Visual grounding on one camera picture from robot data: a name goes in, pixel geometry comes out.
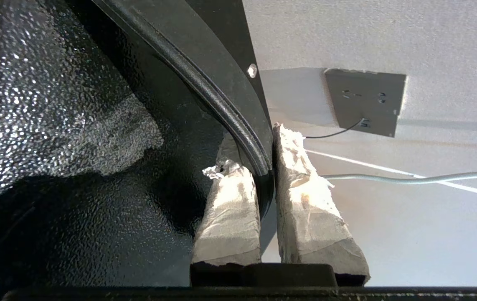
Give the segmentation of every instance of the chrome bolt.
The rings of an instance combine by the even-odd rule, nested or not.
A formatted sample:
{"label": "chrome bolt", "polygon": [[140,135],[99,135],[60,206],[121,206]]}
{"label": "chrome bolt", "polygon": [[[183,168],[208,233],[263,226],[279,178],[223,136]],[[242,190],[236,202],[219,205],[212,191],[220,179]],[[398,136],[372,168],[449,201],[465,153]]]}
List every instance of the chrome bolt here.
{"label": "chrome bolt", "polygon": [[257,66],[255,64],[251,64],[250,67],[248,67],[248,75],[251,78],[254,78],[257,76]]}

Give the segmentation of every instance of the black rubber trim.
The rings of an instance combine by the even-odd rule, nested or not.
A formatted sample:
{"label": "black rubber trim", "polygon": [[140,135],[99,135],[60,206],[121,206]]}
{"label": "black rubber trim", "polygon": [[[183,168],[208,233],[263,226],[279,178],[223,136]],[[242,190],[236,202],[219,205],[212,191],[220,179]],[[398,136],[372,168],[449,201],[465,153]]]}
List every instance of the black rubber trim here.
{"label": "black rubber trim", "polygon": [[[93,2],[127,34],[136,35],[151,46],[200,95],[204,105],[244,150],[252,173],[263,179],[261,185],[256,185],[258,196],[260,202],[264,200],[269,204],[273,197],[273,181],[266,183],[266,180],[273,179],[273,173],[271,154],[266,149],[271,149],[272,145],[271,126],[248,78],[202,19],[184,0]],[[176,20],[170,20],[170,16],[175,16]],[[177,24],[177,18],[181,18],[181,24]],[[198,35],[195,37],[197,43],[189,36],[191,32],[193,36]],[[247,112],[249,120],[241,112]]]}

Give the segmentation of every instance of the black wire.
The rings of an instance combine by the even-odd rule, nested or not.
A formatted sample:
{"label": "black wire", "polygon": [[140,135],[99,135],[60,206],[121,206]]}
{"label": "black wire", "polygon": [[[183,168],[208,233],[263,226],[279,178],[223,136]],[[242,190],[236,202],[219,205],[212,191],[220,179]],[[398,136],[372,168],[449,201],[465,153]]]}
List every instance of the black wire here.
{"label": "black wire", "polygon": [[360,121],[358,121],[356,124],[354,124],[353,126],[347,128],[346,130],[342,130],[340,132],[337,132],[335,134],[330,134],[330,135],[325,135],[325,136],[315,136],[315,137],[311,137],[311,136],[308,136],[308,137],[305,137],[305,139],[319,139],[319,138],[327,138],[327,137],[332,137],[332,136],[335,136],[335,135],[339,135],[339,134],[342,134],[346,131],[350,131],[352,128],[355,128],[358,124],[360,124],[361,122],[363,122],[363,120],[365,120],[364,118],[361,118]]}

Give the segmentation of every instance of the metal plate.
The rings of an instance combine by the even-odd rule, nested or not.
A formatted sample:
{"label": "metal plate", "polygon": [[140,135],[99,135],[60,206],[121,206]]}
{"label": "metal plate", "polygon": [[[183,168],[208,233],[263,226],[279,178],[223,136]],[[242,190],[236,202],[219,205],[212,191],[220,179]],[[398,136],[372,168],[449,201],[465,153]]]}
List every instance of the metal plate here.
{"label": "metal plate", "polygon": [[326,80],[341,128],[395,137],[406,76],[340,69],[327,70]]}

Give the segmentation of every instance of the gray cable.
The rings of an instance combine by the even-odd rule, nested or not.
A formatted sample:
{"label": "gray cable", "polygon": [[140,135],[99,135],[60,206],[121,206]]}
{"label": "gray cable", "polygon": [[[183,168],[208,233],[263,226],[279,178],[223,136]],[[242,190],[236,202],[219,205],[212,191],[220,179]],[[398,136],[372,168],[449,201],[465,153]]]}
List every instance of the gray cable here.
{"label": "gray cable", "polygon": [[475,173],[455,173],[453,175],[428,177],[423,179],[395,179],[380,176],[361,175],[360,173],[348,173],[347,175],[328,175],[322,176],[327,180],[342,180],[342,179],[362,179],[371,181],[380,181],[385,183],[405,184],[405,185],[420,185],[431,184],[446,181],[459,181],[467,179],[477,179],[477,172]]}

